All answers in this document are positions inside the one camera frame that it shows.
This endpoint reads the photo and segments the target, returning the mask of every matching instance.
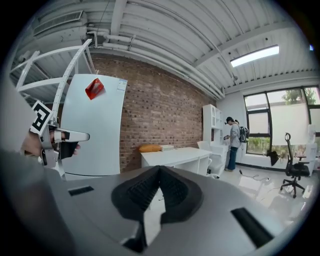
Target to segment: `office chair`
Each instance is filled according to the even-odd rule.
[[[293,157],[292,150],[291,150],[291,144],[290,144],[291,135],[290,135],[290,133],[286,132],[284,139],[288,145],[288,152],[289,152],[288,162],[285,167],[285,174],[287,176],[291,176],[291,178],[294,178],[294,180],[284,179],[283,180],[284,185],[281,186],[280,190],[282,190],[283,187],[293,186],[293,191],[294,191],[293,198],[296,198],[296,187],[303,190],[302,194],[305,192],[305,188],[297,183],[297,178],[300,181],[301,176],[307,177],[310,175],[308,166],[305,166],[305,164],[309,164],[309,162],[302,162],[301,159],[305,158],[305,156],[299,156],[299,162],[293,164],[294,157]]]

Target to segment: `ceiling beam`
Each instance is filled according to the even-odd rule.
[[[281,75],[274,75],[266,77],[263,79],[258,79],[250,82],[245,82],[243,84],[234,85],[232,87],[225,89],[225,94],[232,94],[235,92],[258,88],[263,86],[263,89],[266,90],[266,86],[274,86],[277,89],[282,89],[281,86],[285,85],[286,88],[289,87],[298,87],[298,86],[311,86],[318,85],[320,83],[320,73],[319,71],[304,71],[304,72],[295,72]]]
[[[203,55],[201,58],[196,60],[192,65],[197,68],[200,65],[203,65],[208,60],[218,57],[219,53],[221,54],[227,53],[231,50],[236,49],[239,46],[246,45],[247,43],[261,37],[262,35],[265,35],[267,33],[276,31],[276,30],[283,30],[283,29],[289,29],[294,28],[295,25],[289,21],[280,22],[280,23],[273,23],[270,25],[262,26],[257,29],[251,30],[247,33],[244,33],[242,35],[237,36],[234,39],[231,39],[222,45],[218,47],[218,49],[213,49]]]
[[[110,35],[118,36],[121,20],[124,15],[124,10],[126,8],[127,0],[116,0],[114,4],[112,20],[111,20],[111,28]]]

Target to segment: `wall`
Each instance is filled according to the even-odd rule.
[[[92,54],[100,75],[126,79],[121,130],[120,169],[141,167],[142,144],[198,148],[202,141],[202,107],[213,99],[190,83],[155,66],[133,59]]]
[[[243,92],[235,92],[231,94],[227,94],[225,99],[217,101],[217,108],[222,111],[224,117],[232,117],[233,119],[237,119],[239,121],[240,126],[247,127],[247,114],[246,114],[246,105],[244,94],[250,94],[248,91]],[[230,125],[225,125],[223,128],[223,135],[230,134]],[[260,167],[270,167],[270,168],[278,168],[285,169],[287,165],[287,161],[278,160],[275,165],[271,166],[270,157],[262,156],[262,155],[254,155],[254,154],[246,154],[247,145],[245,143],[242,144],[243,149],[239,148],[236,154],[236,162],[254,165]]]

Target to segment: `white desk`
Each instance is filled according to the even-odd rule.
[[[206,176],[211,154],[211,151],[193,147],[141,153],[142,167],[169,166]]]

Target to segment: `white pipe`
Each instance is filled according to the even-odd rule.
[[[117,40],[117,41],[126,42],[126,43],[130,43],[132,41],[132,37],[126,37],[126,36],[120,36],[120,35],[108,34],[107,37],[109,40]]]
[[[121,44],[117,44],[117,43],[103,43],[102,44],[103,47],[106,47],[106,48],[112,48],[112,49],[122,49],[122,50],[128,50],[129,48],[129,45],[121,45]],[[146,50],[143,50],[143,49],[139,49],[139,48],[136,48],[136,47],[131,47],[130,48],[130,52],[133,52],[133,53],[137,53],[137,54],[140,54],[140,55],[144,55],[144,56],[148,56],[152,59],[155,59],[155,60],[158,60],[160,62],[163,62],[169,66],[171,66],[172,68],[175,68],[176,70],[179,70],[180,72],[185,72],[185,69],[174,63],[173,61],[167,59],[167,58],[164,58],[164,57],[161,57],[159,55],[156,55],[152,52],[149,52],[149,51],[146,51]]]
[[[103,38],[105,38],[106,40],[109,40],[108,39],[108,34],[107,32],[103,32],[103,31],[89,31],[87,32],[87,34],[94,34],[94,35],[98,35],[98,36],[103,36]]]
[[[127,50],[128,47],[129,47],[129,46],[126,46],[126,45],[120,45],[120,44],[116,44],[116,43],[103,43],[102,45],[103,45],[104,48],[108,48],[108,49]],[[159,56],[157,54],[154,54],[152,52],[149,52],[149,51],[146,51],[146,50],[143,50],[143,49],[140,49],[140,48],[136,48],[136,47],[131,47],[130,48],[130,52],[139,54],[140,56],[148,57],[150,59],[159,61],[161,63],[164,63],[166,66],[169,66],[171,69],[174,69],[175,71],[178,71],[180,74],[183,74],[184,76],[187,76],[186,74],[190,73],[190,72],[188,72],[188,70],[183,68],[181,65],[178,65],[175,62],[173,62],[173,61],[171,61],[171,60],[169,60],[169,59],[167,59],[165,57],[162,57],[162,56]],[[203,81],[201,81],[200,78],[197,77],[196,75],[191,73],[187,77],[192,79],[193,81],[196,81],[197,84],[203,85],[204,88],[206,88],[208,91],[210,91],[211,93],[216,95],[216,93],[211,90],[210,86],[208,86],[207,84],[204,84]]]
[[[132,40],[132,37],[125,37],[125,36],[118,36],[118,35],[108,35],[107,36],[109,39],[111,40],[118,40],[118,41],[121,41],[121,42],[131,42],[131,44],[133,45],[138,45],[138,46],[141,46],[141,47],[144,47],[144,48],[147,48],[149,50],[152,50],[152,51],[155,51],[157,53],[160,53],[161,55],[163,56],[166,56],[176,62],[178,62],[180,65],[186,67],[190,72],[196,74],[201,80],[202,80],[202,83],[201,84],[206,84],[209,88],[211,88],[211,85],[213,85],[212,87],[214,88],[215,92],[217,92],[219,94],[219,98],[224,98],[224,94],[219,90],[219,88],[217,88],[217,86],[212,83],[205,75],[203,75],[200,71],[198,71],[195,67],[193,67],[192,65],[190,65],[189,63],[187,63],[186,61],[184,61],[183,59],[177,57],[176,55],[164,50],[164,49],[161,49],[160,47],[158,46],[155,46],[155,45],[152,45],[150,43],[147,43],[147,42],[144,42],[144,41],[141,41],[141,40],[138,40],[138,39],[134,39]]]
[[[122,49],[128,51],[129,45],[123,45],[123,44],[117,44],[117,43],[109,43],[109,42],[103,42],[103,47],[106,48],[112,48],[112,49]]]
[[[98,46],[97,47],[98,49],[106,49],[106,50],[111,50],[110,48],[106,48],[106,47],[103,47],[103,46]],[[122,50],[122,49],[114,49],[115,51],[117,52],[121,52],[121,53],[125,53],[125,54],[130,54],[130,55],[134,55],[134,56],[138,56],[142,59],[145,59],[145,60],[148,60],[152,63],[156,63],[158,65],[160,65],[160,67],[165,67],[167,70],[171,70],[175,75],[177,75],[178,77],[190,82],[191,84],[193,84],[195,87],[197,87],[199,90],[203,91],[205,94],[209,95],[209,96],[213,96],[214,98],[216,98],[217,100],[219,99],[214,93],[212,93],[212,91],[206,89],[204,86],[201,85],[201,83],[198,83],[196,82],[195,80],[193,80],[192,78],[188,77],[187,75],[179,72],[178,70],[175,70],[174,68],[160,62],[160,61],[157,61],[153,58],[150,58],[150,57],[147,57],[145,55],[142,55],[142,54],[139,54],[139,53],[135,53],[135,52],[132,52],[132,51],[127,51],[127,50]]]
[[[110,34],[110,30],[107,28],[101,28],[101,27],[97,28],[97,27],[87,26],[87,30],[88,31],[102,31],[102,32],[106,32],[106,33]]]
[[[160,54],[162,54],[164,56],[167,56],[168,58],[178,62],[179,64],[181,64],[182,66],[184,66],[188,70],[190,70],[192,73],[196,74],[203,82],[208,84],[209,87],[213,84],[213,88],[215,89],[215,91],[217,93],[219,93],[219,95],[221,97],[224,97],[223,93],[217,88],[217,86],[214,83],[212,83],[205,75],[203,75],[200,71],[198,71],[195,67],[193,67],[192,65],[190,65],[189,63],[187,63],[183,59],[177,57],[176,55],[174,55],[174,54],[172,54],[172,53],[170,53],[170,52],[168,52],[168,51],[166,51],[164,49],[161,49],[158,46],[152,45],[150,43],[147,43],[147,42],[144,42],[144,41],[141,41],[141,40],[135,39],[135,40],[133,40],[132,44],[138,45],[138,46],[141,46],[141,47],[144,47],[144,48],[147,48],[147,49],[150,49],[152,51],[160,53]]]

